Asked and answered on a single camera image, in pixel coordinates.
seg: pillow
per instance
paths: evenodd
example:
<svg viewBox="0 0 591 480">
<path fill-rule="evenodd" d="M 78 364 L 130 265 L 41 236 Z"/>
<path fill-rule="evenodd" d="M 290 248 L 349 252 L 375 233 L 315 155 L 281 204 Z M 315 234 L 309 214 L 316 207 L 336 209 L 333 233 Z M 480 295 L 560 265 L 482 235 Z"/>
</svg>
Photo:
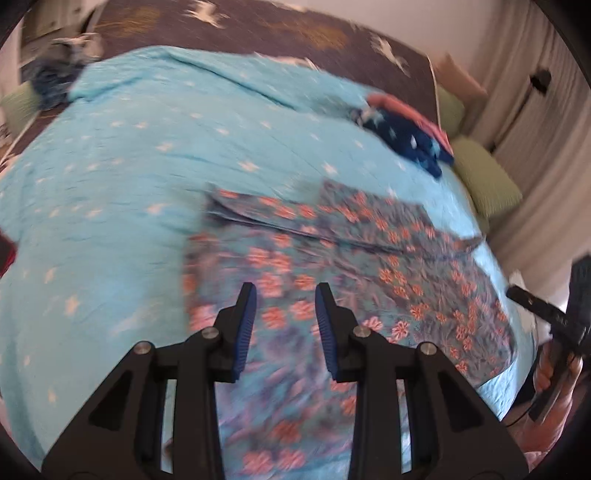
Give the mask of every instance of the pillow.
<svg viewBox="0 0 591 480">
<path fill-rule="evenodd" d="M 4 110 L 6 125 L 13 138 L 25 130 L 29 122 L 35 118 L 41 106 L 41 96 L 33 89 L 31 82 L 19 85 L 14 91 L 0 99 L 0 107 Z"/>
<path fill-rule="evenodd" d="M 449 53 L 435 65 L 434 72 L 437 83 L 458 97 L 466 106 L 485 100 L 488 96 L 486 90 L 468 72 L 456 64 Z"/>
<path fill-rule="evenodd" d="M 449 138 L 454 138 L 460 132 L 466 108 L 458 97 L 449 93 L 441 85 L 437 85 L 437 99 L 439 100 L 441 128 Z"/>
<path fill-rule="evenodd" d="M 480 144 L 460 135 L 452 141 L 453 169 L 486 219 L 505 213 L 522 199 L 519 187 Z"/>
</svg>

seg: folded fabric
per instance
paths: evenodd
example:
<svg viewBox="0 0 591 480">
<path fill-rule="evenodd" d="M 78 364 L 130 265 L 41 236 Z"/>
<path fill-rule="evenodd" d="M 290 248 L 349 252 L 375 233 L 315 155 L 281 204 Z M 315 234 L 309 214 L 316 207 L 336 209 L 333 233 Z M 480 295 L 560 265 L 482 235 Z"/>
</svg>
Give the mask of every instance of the folded fabric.
<svg viewBox="0 0 591 480">
<path fill-rule="evenodd" d="M 368 96 L 367 101 L 371 107 L 383 108 L 412 120 L 427 135 L 436 139 L 450 155 L 453 155 L 452 146 L 449 143 L 446 132 L 399 98 L 394 95 L 374 93 Z"/>
<path fill-rule="evenodd" d="M 420 205 L 332 181 L 316 205 L 211 193 L 205 229 L 191 237 L 184 263 L 190 329 L 212 325 L 244 281 L 258 289 L 245 372 L 216 386 L 227 477 L 346 471 L 355 385 L 334 383 L 326 370 L 318 282 L 390 342 L 438 344 L 475 387 L 506 369 L 514 336 L 472 258 L 481 242 L 434 229 Z M 408 430 L 403 437 L 409 445 Z"/>
<path fill-rule="evenodd" d="M 101 55 L 98 33 L 57 38 L 25 67 L 23 77 L 31 78 L 33 88 L 41 96 L 41 109 L 49 110 L 66 101 L 70 86 L 85 65 L 100 60 Z"/>
<path fill-rule="evenodd" d="M 408 118 L 384 109 L 355 109 L 351 118 L 360 127 L 379 135 L 392 150 L 417 163 L 436 179 L 441 177 L 437 161 L 453 164 L 453 157 L 433 137 Z"/>
</svg>

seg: black handle grip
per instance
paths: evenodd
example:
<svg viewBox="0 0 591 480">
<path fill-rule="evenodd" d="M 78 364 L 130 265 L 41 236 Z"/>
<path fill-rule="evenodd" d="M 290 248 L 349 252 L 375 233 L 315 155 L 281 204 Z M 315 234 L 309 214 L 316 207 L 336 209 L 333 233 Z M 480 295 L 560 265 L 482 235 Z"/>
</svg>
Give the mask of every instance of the black handle grip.
<svg viewBox="0 0 591 480">
<path fill-rule="evenodd" d="M 569 351 L 558 342 L 552 342 L 550 349 L 550 363 L 554 368 L 550 386 L 534 400 L 530 410 L 530 418 L 537 424 L 544 423 L 552 406 L 569 376 Z"/>
</svg>

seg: beige pillow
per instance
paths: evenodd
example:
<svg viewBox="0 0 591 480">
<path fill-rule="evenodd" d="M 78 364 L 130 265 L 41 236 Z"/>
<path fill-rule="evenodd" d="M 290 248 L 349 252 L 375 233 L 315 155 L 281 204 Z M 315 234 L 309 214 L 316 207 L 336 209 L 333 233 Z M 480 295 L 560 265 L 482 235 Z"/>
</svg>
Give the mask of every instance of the beige pillow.
<svg viewBox="0 0 591 480">
<path fill-rule="evenodd" d="M 488 96 L 486 90 L 454 62 L 449 53 L 435 65 L 434 71 L 437 83 L 466 106 L 485 100 Z"/>
</svg>

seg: blue crumpled cloth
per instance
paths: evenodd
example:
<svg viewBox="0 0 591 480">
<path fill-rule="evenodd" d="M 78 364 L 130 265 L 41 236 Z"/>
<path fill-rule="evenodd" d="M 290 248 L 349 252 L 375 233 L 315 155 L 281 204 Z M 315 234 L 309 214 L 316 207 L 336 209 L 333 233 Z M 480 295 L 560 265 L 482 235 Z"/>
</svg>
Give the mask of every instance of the blue crumpled cloth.
<svg viewBox="0 0 591 480">
<path fill-rule="evenodd" d="M 442 161 L 453 165 L 453 157 L 433 137 L 412 120 L 384 109 L 354 109 L 351 118 L 360 127 L 374 132 L 387 146 L 404 158 L 417 163 L 434 178 L 441 178 Z"/>
</svg>

